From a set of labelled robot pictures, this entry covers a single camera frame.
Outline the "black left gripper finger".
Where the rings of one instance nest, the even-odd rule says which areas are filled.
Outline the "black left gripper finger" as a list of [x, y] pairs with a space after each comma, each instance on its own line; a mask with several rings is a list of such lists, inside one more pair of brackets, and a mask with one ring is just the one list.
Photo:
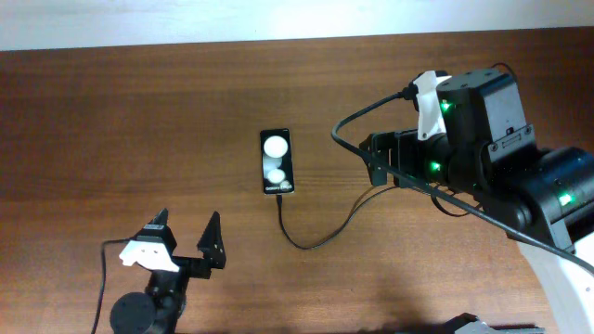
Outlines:
[[177, 246], [174, 234], [168, 226], [169, 211], [160, 210], [157, 215], [134, 235], [135, 241], [161, 243], [169, 253], [173, 253]]
[[203, 254], [203, 259], [214, 269], [224, 269], [226, 266], [226, 252], [222, 239], [222, 228], [219, 212], [214, 212], [205, 227], [197, 248]]

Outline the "black smartphone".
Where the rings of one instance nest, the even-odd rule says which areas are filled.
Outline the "black smartphone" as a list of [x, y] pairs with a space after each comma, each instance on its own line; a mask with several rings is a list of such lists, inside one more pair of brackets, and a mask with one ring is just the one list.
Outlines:
[[292, 193], [295, 190], [291, 134], [288, 128], [260, 132], [263, 192], [266, 195]]

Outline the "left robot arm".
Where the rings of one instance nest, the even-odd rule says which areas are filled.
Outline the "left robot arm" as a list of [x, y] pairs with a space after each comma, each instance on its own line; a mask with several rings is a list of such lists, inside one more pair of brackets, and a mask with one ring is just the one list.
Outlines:
[[149, 223], [126, 241], [119, 255], [123, 265], [148, 270], [145, 290], [124, 294], [110, 311], [110, 326], [120, 334], [173, 334], [187, 305], [187, 286], [192, 278], [208, 279], [212, 270], [226, 266], [220, 214], [214, 212], [197, 249], [200, 258], [175, 256], [174, 234], [162, 209]]

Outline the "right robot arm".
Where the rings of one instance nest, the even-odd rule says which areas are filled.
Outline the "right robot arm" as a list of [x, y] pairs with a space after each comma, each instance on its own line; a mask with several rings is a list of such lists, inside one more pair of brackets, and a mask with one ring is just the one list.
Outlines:
[[515, 240], [545, 291], [559, 330], [593, 329], [593, 157], [540, 148], [518, 84], [494, 68], [426, 71], [399, 97], [415, 129], [376, 133], [358, 146], [371, 183], [427, 191]]

